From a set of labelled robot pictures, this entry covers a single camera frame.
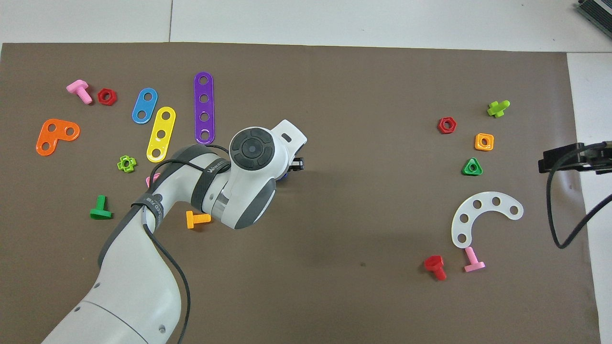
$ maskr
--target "orange bolt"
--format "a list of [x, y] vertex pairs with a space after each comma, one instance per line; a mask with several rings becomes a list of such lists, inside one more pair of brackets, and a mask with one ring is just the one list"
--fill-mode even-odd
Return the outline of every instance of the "orange bolt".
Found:
[[193, 229], [194, 223], [207, 223], [211, 221], [209, 214], [193, 215], [193, 211], [187, 211], [185, 214], [187, 215], [187, 228], [190, 230]]

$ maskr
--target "plastic toy bolt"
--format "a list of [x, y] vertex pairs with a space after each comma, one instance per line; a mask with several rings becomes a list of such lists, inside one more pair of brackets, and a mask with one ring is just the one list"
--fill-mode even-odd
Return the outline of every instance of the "plastic toy bolt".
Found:
[[106, 196], [105, 195], [98, 196], [98, 199], [95, 202], [95, 209], [91, 209], [89, 211], [89, 217], [94, 220], [112, 219], [113, 213], [110, 211], [104, 210], [105, 204], [106, 204]]
[[79, 79], [73, 82], [72, 84], [66, 86], [66, 90], [68, 90], [68, 92], [72, 94], [78, 95], [79, 98], [83, 101], [83, 103], [91, 104], [93, 100], [91, 99], [87, 91], [85, 91], [85, 89], [88, 87], [89, 85], [85, 81]]
[[134, 172], [134, 166], [136, 166], [136, 159], [130, 158], [128, 155], [124, 155], [119, 158], [117, 168], [125, 173]]
[[474, 249], [471, 246], [465, 248], [465, 253], [468, 255], [469, 265], [465, 266], [465, 272], [470, 272], [478, 269], [482, 269], [485, 267], [485, 263], [478, 261], [476, 258], [476, 254], [474, 254]]
[[187, 215], [187, 228], [193, 229], [194, 223], [207, 223], [211, 221], [209, 214], [193, 215], [193, 211], [189, 210], [185, 213]]
[[442, 269], [443, 266], [444, 261], [442, 260], [442, 256], [431, 256], [425, 260], [425, 269], [427, 269], [427, 271], [432, 271], [440, 281], [446, 279], [446, 273], [444, 269]]
[[495, 118], [500, 118], [504, 115], [504, 110], [507, 109], [509, 106], [510, 102], [508, 100], [504, 100], [501, 103], [493, 102], [489, 104], [489, 109], [487, 110], [487, 112], [489, 113], [489, 116], [495, 115]]
[[[155, 182], [157, 180], [157, 178], [159, 178], [160, 173], [155, 173], [153, 175], [153, 182]], [[149, 187], [149, 178], [151, 178], [151, 176], [148, 176], [147, 179], [145, 179], [146, 183], [147, 183], [147, 187]]]
[[443, 134], [450, 134], [457, 128], [457, 122], [453, 117], [443, 117], [438, 122], [438, 130]]

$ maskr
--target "lime green bolt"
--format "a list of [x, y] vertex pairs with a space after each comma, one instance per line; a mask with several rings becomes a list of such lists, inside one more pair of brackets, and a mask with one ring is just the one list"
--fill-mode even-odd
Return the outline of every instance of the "lime green bolt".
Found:
[[487, 110], [487, 112], [489, 113], [489, 116], [495, 115], [495, 118], [500, 118], [504, 115], [504, 110], [507, 109], [509, 106], [510, 101], [508, 100], [504, 100], [501, 103], [493, 102], [489, 104], [489, 110]]
[[112, 219], [113, 213], [110, 211], [104, 210], [105, 203], [106, 203], [106, 196], [105, 195], [98, 196], [98, 199], [95, 202], [95, 209], [91, 209], [89, 211], [89, 217], [91, 217], [94, 220]]

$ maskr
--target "brown mat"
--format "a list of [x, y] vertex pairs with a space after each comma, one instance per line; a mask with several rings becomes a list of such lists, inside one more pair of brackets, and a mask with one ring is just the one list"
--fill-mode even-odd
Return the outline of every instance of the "brown mat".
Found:
[[[308, 144], [306, 170], [278, 183], [255, 226], [190, 231], [187, 203], [166, 217], [157, 236], [192, 289], [184, 343], [599, 342], [587, 235], [554, 246], [537, 172], [543, 150], [576, 140], [565, 54], [206, 43], [4, 44], [3, 342], [42, 341], [81, 300], [100, 248], [145, 190], [152, 121], [132, 122], [139, 91], [176, 110], [172, 154], [195, 143], [192, 80], [203, 70], [215, 78], [215, 143], [287, 118]], [[65, 90], [78, 78], [119, 100], [82, 104]], [[505, 99], [504, 117], [487, 116]], [[444, 116], [455, 133], [437, 131]], [[81, 135], [42, 157], [34, 145], [49, 118]], [[474, 149], [479, 132], [495, 136], [493, 151]], [[132, 174], [117, 170], [124, 154], [138, 161]], [[461, 175], [471, 157], [483, 175]], [[513, 196], [524, 216], [479, 217], [473, 247], [487, 267], [465, 273], [450, 223], [482, 191]], [[577, 173], [560, 173], [553, 192], [563, 236], [584, 215]], [[113, 220], [89, 218], [98, 194]], [[434, 254], [444, 282], [422, 267]]]

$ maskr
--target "red hex nut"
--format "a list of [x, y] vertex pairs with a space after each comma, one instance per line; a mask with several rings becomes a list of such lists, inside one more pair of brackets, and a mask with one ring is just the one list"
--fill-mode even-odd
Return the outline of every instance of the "red hex nut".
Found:
[[117, 101], [117, 92], [110, 88], [103, 88], [98, 92], [98, 102], [100, 104], [111, 106]]
[[438, 130], [443, 134], [450, 134], [457, 128], [457, 122], [453, 117], [443, 117], [438, 122]]
[[442, 267], [444, 266], [444, 261], [442, 260], [442, 256], [431, 256], [425, 260], [425, 269], [427, 271], [433, 272], [436, 278], [440, 281], [446, 279], [446, 273]]

